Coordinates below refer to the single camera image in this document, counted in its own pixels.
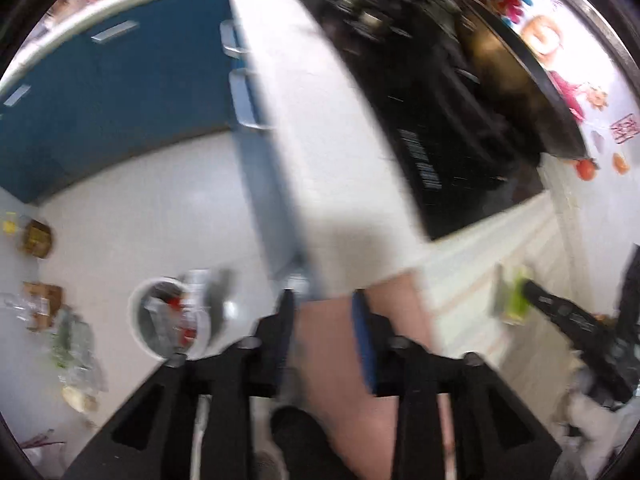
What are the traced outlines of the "red white plastic bag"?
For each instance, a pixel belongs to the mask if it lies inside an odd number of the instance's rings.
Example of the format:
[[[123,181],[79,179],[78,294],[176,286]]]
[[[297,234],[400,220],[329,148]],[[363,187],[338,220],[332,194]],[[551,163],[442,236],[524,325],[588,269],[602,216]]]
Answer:
[[[66,468],[66,441],[54,437],[54,429],[36,434],[35,437],[20,443],[20,448],[36,469]]]

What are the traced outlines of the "black gas stove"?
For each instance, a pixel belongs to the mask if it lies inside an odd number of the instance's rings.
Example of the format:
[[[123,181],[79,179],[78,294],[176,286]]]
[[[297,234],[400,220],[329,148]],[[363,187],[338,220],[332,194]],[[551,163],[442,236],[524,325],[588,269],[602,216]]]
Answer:
[[[319,24],[399,162],[430,240],[542,192],[539,148],[499,112],[428,0],[320,0]]]

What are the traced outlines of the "person legs in black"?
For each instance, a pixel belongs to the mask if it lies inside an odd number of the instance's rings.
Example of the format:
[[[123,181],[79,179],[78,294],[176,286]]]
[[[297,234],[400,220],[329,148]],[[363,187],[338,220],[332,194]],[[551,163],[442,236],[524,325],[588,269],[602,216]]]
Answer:
[[[270,417],[270,432],[282,453],[288,478],[356,479],[333,451],[322,427],[300,408],[277,408]]]

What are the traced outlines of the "blue kitchen cabinets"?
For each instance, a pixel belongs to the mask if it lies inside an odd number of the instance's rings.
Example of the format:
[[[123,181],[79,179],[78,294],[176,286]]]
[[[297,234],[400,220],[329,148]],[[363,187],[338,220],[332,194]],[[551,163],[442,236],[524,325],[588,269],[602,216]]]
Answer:
[[[320,286],[230,0],[150,0],[81,26],[1,93],[1,184],[36,202],[123,160],[204,133],[238,150],[277,288]]]

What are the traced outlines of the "brown cardboard box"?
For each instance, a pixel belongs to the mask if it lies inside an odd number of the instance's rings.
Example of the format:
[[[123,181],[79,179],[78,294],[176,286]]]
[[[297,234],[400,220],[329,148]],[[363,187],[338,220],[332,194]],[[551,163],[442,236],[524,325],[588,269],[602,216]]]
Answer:
[[[32,332],[42,332],[53,325],[58,310],[64,304],[64,289],[58,285],[40,282],[24,282],[23,290],[30,307],[30,326]]]

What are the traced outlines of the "green white carton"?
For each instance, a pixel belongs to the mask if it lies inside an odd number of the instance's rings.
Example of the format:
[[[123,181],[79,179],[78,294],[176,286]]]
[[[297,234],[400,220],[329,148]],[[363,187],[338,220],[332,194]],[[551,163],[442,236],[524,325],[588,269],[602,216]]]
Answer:
[[[506,325],[524,325],[529,312],[529,303],[524,298],[523,286],[535,277],[534,268],[526,263],[496,267],[495,295],[491,313]]]

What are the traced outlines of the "black wok pan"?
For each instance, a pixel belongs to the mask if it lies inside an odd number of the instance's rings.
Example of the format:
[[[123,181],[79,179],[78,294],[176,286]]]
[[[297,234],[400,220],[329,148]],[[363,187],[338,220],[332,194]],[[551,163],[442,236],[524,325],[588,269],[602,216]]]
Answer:
[[[454,0],[454,30],[464,56],[511,126],[518,150],[579,160],[588,156],[577,122],[524,40],[478,0]]]

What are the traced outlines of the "yellow cooking oil bottle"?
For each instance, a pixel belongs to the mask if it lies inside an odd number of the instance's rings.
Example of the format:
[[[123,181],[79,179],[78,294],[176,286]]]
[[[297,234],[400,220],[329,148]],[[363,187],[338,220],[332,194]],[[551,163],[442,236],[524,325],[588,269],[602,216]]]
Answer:
[[[14,241],[17,249],[36,259],[48,258],[54,245],[53,230],[47,223],[8,211],[1,221],[2,232]]]

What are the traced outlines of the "clear plastic bag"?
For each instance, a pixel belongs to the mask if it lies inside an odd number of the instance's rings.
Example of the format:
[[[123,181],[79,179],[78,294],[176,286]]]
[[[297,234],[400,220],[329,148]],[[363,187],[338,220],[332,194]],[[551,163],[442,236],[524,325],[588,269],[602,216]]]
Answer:
[[[50,315],[49,300],[41,296],[17,296],[2,292],[1,307],[12,311],[33,330],[38,328],[41,321],[47,323]]]

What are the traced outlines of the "white round trash bin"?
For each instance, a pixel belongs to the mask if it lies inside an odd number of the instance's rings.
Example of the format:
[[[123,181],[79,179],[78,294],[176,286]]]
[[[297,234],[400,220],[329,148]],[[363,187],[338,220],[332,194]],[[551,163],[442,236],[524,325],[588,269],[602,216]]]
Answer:
[[[128,301],[128,321],[134,340],[157,361],[175,353],[186,356],[195,335],[186,327],[177,279],[168,276],[149,278],[136,287]]]

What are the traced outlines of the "pink cloth mat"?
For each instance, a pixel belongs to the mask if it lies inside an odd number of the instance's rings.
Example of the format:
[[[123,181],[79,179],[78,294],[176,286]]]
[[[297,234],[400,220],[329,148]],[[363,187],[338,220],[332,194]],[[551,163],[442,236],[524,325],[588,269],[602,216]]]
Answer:
[[[432,323],[407,271],[366,288],[373,312],[398,334],[424,347],[434,344]],[[395,445],[397,401],[370,393],[352,324],[352,297],[306,302],[296,314],[296,364],[306,403],[330,445],[360,479],[389,479]]]

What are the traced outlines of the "red snack bag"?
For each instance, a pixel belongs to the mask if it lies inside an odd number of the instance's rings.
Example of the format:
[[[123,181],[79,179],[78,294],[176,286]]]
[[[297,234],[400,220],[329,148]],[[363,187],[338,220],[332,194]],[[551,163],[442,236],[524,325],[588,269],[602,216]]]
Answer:
[[[186,348],[186,356],[189,360],[204,356],[212,336],[212,318],[206,299],[209,280],[210,271],[206,269],[186,271],[177,278],[186,327],[195,330],[193,340]]]

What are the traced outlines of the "clear bag of greens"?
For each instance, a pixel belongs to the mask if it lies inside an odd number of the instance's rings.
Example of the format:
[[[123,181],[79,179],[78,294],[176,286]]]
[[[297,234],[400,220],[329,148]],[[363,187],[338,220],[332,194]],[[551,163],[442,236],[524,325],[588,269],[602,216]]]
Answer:
[[[94,354],[91,326],[69,307],[55,315],[49,356],[58,370],[64,401],[80,414],[95,413],[99,395],[107,390],[106,379]]]

